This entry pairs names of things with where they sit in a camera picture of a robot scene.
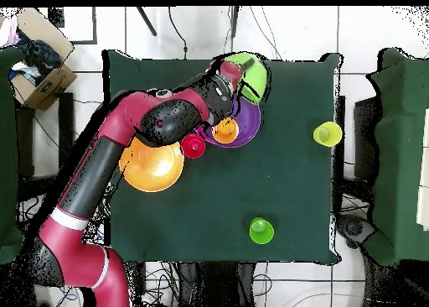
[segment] metal rod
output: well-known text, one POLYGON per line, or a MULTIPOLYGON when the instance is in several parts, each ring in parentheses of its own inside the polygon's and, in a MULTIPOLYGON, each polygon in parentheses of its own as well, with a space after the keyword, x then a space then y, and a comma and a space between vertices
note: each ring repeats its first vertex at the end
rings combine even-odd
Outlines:
POLYGON ((153 36, 157 36, 157 31, 152 26, 151 21, 149 21, 149 18, 147 18, 147 15, 144 13, 143 8, 137 7, 137 11, 140 13, 140 15, 143 17, 144 22, 146 23, 147 27, 151 31, 153 36))
POLYGON ((232 7, 232 15, 231 15, 231 38, 235 38, 235 33, 237 31, 237 19, 238 19, 238 10, 240 6, 232 7))

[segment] cardboard box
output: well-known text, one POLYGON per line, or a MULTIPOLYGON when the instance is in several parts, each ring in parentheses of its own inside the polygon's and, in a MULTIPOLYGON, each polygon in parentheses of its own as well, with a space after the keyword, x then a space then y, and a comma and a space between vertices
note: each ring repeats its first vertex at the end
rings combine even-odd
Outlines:
MULTIPOLYGON (((0 16, 0 26, 3 20, 4 18, 0 16)), ((18 15, 18 28, 32 40, 43 40, 57 52, 62 63, 73 51, 73 44, 34 8, 24 9, 18 15)), ((12 84, 15 87, 16 99, 20 103, 44 111, 57 100, 75 78, 75 73, 62 65, 58 69, 53 69, 38 86, 34 86, 20 74, 12 78, 12 84)))

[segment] green table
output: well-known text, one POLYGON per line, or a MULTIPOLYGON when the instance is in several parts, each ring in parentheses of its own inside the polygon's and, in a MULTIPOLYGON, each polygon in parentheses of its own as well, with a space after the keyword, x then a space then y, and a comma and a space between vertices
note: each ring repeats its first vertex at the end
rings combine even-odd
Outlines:
MULTIPOLYGON (((174 88, 210 60, 133 60, 109 52, 111 96, 126 89, 174 88)), ((321 62, 271 61, 271 93, 260 132, 236 149, 207 145, 186 159, 169 189, 142 193, 121 180, 111 201, 111 245, 134 261, 305 261, 334 263, 329 250, 331 149, 313 129, 333 120, 333 71, 321 62), (275 236, 249 237, 253 217, 275 236)))
POLYGON ((364 247, 382 265, 401 259, 429 261, 429 232, 416 223, 429 62, 388 49, 381 64, 369 75, 383 107, 375 128, 380 167, 369 216, 378 231, 364 247))
POLYGON ((15 102, 9 83, 10 68, 22 60, 23 52, 14 47, 0 49, 0 137, 2 158, 0 159, 0 265, 14 260, 22 235, 16 227, 16 205, 18 193, 18 141, 15 118, 15 102))

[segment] red robot arm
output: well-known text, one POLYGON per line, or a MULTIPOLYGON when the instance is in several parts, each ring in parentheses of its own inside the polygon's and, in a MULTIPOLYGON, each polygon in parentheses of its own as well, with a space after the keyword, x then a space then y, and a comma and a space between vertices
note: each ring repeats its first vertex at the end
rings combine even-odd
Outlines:
POLYGON ((127 276, 118 254, 81 241, 88 221, 123 149, 135 136, 147 145, 162 146, 179 141, 202 122, 217 124, 230 114, 241 75, 238 65, 217 60, 186 87, 161 96, 135 91, 121 97, 39 230, 50 272, 63 284, 92 288, 96 307, 130 307, 127 276))

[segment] yellow cup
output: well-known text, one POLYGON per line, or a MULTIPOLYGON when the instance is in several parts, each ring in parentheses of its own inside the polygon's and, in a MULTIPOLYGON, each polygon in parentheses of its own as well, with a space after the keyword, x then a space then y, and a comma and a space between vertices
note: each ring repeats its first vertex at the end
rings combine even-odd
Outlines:
POLYGON ((341 142, 343 130, 335 122, 325 122, 313 132, 313 139, 326 147, 333 147, 341 142))

